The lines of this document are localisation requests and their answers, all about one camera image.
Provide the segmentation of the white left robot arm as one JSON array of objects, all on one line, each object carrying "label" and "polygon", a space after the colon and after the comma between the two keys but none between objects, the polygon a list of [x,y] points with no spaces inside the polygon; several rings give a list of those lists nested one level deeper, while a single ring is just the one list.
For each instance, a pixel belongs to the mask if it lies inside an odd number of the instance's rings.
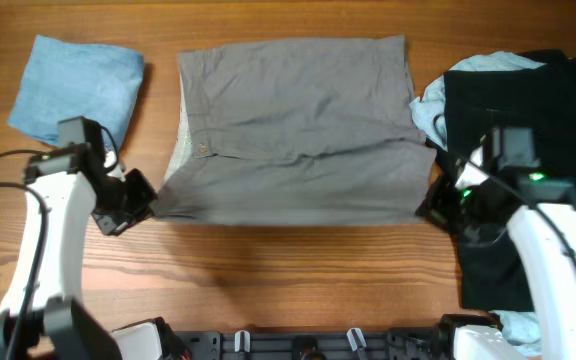
[{"label": "white left robot arm", "polygon": [[27,359],[48,338],[53,359],[172,359],[184,352],[160,318],[106,331],[81,302],[87,223],[118,235],[141,220],[149,189],[133,170],[108,171],[100,155],[34,152],[19,189],[26,225],[0,304],[0,359]]}]

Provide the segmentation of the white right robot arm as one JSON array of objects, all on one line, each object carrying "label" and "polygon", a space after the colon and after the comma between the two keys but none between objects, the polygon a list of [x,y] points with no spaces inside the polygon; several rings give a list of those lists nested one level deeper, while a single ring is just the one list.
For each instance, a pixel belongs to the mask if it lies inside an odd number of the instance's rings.
[{"label": "white right robot arm", "polygon": [[512,169],[439,177],[416,212],[448,232],[467,309],[531,312],[545,359],[576,359],[576,189]]}]

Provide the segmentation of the grey shorts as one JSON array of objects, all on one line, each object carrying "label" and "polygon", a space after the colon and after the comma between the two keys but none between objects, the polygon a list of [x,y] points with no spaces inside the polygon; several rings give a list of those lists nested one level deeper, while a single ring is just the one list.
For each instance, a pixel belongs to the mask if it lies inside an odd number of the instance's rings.
[{"label": "grey shorts", "polygon": [[403,36],[238,43],[177,61],[178,141],[157,219],[416,221],[435,153],[412,120]]}]

